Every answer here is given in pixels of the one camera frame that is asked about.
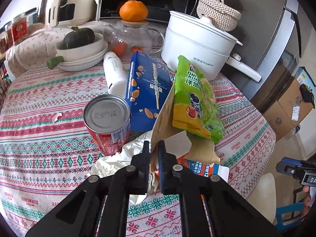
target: tablecloth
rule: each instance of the tablecloth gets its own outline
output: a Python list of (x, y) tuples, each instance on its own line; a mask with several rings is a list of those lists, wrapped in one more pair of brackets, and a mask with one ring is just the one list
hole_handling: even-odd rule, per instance
[[(152, 57), (163, 63), (159, 55)], [(215, 152), (221, 165), (230, 167), (229, 184), (247, 198), (273, 152), (275, 134), (222, 74), (211, 85), (225, 127)], [(102, 156), (84, 125), (83, 109), (105, 93), (102, 63), (80, 72), (43, 64), (12, 83), (0, 114), (0, 198), (18, 236), (80, 185)], [(52, 123), (57, 112), (63, 116)], [(178, 195), (153, 193), (130, 205), (126, 235), (181, 236)]]

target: green snack bag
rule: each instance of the green snack bag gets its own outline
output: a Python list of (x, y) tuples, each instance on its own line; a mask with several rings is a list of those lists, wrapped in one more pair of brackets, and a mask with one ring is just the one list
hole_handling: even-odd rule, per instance
[(218, 143), (224, 127), (213, 89), (188, 59), (180, 55), (178, 60), (172, 125)]

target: refrigerator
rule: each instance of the refrigerator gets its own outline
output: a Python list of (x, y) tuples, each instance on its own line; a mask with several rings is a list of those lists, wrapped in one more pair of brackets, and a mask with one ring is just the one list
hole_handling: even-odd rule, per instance
[(244, 45), (236, 45), (232, 53), (262, 79), (257, 83), (228, 65), (221, 72), (264, 113), (287, 87), (312, 25), (297, 0), (225, 0), (225, 4), (241, 13), (230, 34)]

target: green pumpkin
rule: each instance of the green pumpkin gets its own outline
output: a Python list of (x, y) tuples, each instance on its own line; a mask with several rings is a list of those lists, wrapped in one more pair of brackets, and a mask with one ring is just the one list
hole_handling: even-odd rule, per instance
[(66, 34), (63, 43), (65, 49), (73, 49), (91, 44), (95, 40), (95, 34), (90, 28), (72, 27), (73, 31)]

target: orange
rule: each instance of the orange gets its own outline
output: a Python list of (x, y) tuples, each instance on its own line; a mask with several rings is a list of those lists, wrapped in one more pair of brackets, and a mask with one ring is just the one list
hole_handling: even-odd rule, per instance
[(114, 52), (120, 58), (125, 54), (126, 48), (127, 48), (127, 43), (118, 42), (112, 47), (112, 52)]
[(142, 21), (148, 16), (148, 9), (142, 2), (130, 0), (120, 8), (119, 15), (125, 21)]
[(144, 49), (141, 47), (133, 46), (132, 47), (132, 53), (134, 54), (136, 51), (144, 53)]

